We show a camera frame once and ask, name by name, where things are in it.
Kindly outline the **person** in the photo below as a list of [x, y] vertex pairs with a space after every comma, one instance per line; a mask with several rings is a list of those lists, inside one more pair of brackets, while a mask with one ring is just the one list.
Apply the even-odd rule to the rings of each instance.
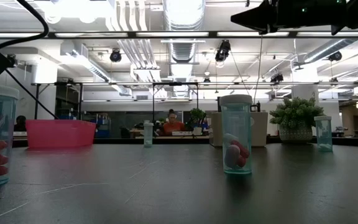
[[26, 117], [20, 115], [16, 118], [16, 124], [14, 125], [14, 132], [26, 132]]
[[185, 124], [177, 121], [177, 114], [173, 109], [168, 112], [168, 121], [163, 125], [163, 134], [171, 136], [172, 132], [185, 131]]

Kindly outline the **small background potted plant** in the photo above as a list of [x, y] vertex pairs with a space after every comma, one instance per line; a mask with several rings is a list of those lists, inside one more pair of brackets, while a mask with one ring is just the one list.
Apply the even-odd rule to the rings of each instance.
[[190, 111], [190, 126], [193, 128], [194, 136], [201, 136], [203, 132], [202, 123], [206, 117], [206, 113], [199, 109], [193, 108]]

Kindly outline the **black table mat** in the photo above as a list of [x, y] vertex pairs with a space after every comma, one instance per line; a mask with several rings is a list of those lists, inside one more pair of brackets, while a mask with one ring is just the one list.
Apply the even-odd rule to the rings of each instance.
[[228, 175], [207, 144], [12, 151], [0, 224], [358, 224], [358, 147], [269, 144]]

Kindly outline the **ribbed silver ventilation duct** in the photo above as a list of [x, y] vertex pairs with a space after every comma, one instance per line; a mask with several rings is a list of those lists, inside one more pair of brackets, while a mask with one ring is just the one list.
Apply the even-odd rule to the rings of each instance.
[[[195, 31], [203, 26], [205, 0], [163, 0], [165, 30]], [[169, 51], [176, 63], [188, 63], [195, 55], [195, 43], [171, 43]]]

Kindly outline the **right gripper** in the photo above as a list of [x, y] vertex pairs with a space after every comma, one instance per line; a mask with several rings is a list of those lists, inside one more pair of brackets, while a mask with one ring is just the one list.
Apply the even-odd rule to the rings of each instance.
[[340, 24], [346, 0], [263, 0], [253, 9], [231, 16], [231, 22], [259, 32], [276, 33], [276, 27], [313, 27]]

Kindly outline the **black background frame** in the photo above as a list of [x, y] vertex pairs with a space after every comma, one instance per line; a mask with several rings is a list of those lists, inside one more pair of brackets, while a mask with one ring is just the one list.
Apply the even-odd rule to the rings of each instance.
[[81, 119], [84, 86], [75, 82], [32, 83], [34, 119]]
[[165, 85], [168, 86], [183, 86], [186, 85], [188, 88], [191, 85], [194, 85], [196, 87], [196, 108], [199, 109], [199, 89], [200, 89], [200, 84], [198, 82], [152, 82], [152, 121], [155, 121], [155, 87], [156, 86], [160, 86], [160, 87], [164, 87]]

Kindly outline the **white rectangular ceiling duct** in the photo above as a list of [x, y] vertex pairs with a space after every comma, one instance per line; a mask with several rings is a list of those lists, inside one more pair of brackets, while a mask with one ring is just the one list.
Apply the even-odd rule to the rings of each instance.
[[89, 71], [97, 81], [110, 83], [121, 96], [132, 96], [130, 88], [122, 85], [113, 85], [116, 80], [100, 67], [96, 62], [89, 58], [89, 49], [84, 44], [76, 44], [72, 40], [64, 40], [60, 46], [60, 55], [67, 56], [71, 63], [81, 65]]

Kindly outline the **blue storage crates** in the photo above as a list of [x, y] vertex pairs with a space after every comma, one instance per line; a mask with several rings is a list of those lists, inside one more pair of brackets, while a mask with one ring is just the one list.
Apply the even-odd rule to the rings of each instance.
[[111, 119], [107, 113], [96, 114], [96, 138], [110, 137]]

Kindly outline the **green potted plant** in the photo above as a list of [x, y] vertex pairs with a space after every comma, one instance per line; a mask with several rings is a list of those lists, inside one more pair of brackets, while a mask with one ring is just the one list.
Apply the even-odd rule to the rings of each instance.
[[314, 118], [323, 116], [324, 109], [314, 98], [285, 98], [269, 115], [270, 123], [278, 125], [278, 136], [283, 143], [306, 144], [313, 138]]

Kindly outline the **black aluminium station frame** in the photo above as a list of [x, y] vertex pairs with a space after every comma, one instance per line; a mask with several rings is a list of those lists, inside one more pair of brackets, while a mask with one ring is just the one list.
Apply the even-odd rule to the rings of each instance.
[[[143, 144], [142, 139], [94, 139], [94, 144]], [[210, 144], [209, 137], [207, 138], [156, 138], [153, 140], [154, 144]], [[358, 138], [332, 138], [333, 145], [341, 146], [357, 146]], [[27, 147], [27, 140], [15, 139], [13, 140], [13, 147]]]

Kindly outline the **red plastic bin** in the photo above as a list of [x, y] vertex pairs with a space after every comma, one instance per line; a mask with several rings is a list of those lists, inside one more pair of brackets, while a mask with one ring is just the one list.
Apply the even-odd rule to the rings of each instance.
[[96, 124], [70, 119], [33, 119], [26, 121], [30, 148], [83, 147], [93, 144]]

